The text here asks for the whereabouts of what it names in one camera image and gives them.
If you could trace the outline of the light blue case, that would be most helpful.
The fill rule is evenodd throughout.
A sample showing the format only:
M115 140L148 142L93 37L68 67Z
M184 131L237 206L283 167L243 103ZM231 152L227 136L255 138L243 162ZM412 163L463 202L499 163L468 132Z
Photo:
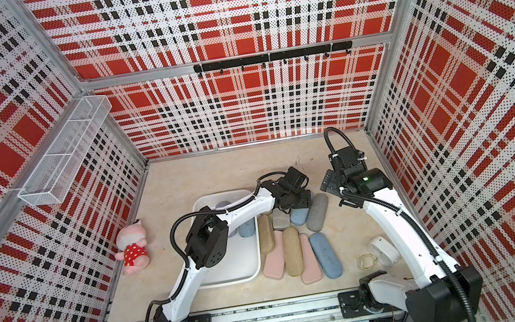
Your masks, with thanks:
M292 209L290 213L291 224L295 226L305 225L308 220L309 211L309 208Z

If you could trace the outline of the grey fabric glasses case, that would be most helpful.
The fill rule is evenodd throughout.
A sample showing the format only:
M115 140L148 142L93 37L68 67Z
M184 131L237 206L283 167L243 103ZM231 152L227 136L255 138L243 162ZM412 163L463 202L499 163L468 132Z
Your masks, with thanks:
M306 220L308 230L312 232L320 232L322 230L329 207L328 205L329 197L327 194L319 193L314 196Z

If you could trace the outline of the tan case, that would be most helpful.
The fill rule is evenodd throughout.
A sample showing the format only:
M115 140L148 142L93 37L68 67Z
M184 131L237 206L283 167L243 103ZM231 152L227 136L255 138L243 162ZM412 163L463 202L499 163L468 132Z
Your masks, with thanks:
M301 276L305 268L300 235L297 228L288 227L283 231L283 245L285 252L285 270L291 277Z

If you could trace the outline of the purple fabric glasses case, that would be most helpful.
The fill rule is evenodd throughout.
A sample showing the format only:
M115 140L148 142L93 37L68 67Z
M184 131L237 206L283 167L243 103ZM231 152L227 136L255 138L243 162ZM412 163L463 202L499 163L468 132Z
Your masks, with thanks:
M236 224L236 221L230 219L230 212L228 212L228 209L232 206L230 201L220 201L218 204L216 204L216 209L223 211L222 214L219 214L218 217L227 223L228 227L228 238L232 238L236 236L238 233L238 225Z

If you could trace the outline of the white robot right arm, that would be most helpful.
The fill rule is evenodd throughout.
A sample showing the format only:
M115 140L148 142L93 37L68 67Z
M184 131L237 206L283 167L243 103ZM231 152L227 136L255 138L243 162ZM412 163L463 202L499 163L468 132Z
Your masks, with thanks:
M331 169L321 191L372 217L412 273L407 280L387 273L368 276L369 299L399 308L413 322L477 322L483 287L477 269L460 265L444 251L403 204L390 179L380 169L366 167L364 153L349 137L336 149L332 133L344 135L334 127L324 129Z

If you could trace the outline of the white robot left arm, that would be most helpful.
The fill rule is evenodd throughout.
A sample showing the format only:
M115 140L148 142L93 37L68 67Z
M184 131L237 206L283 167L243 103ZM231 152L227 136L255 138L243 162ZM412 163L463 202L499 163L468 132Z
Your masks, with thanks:
M207 274L227 252L231 229L274 209L290 213L311 197L309 178L294 167L257 179L255 190L219 209L208 206L177 219L171 226L171 246L184 261L181 276L166 299L148 305L144 322L188 322L192 303Z

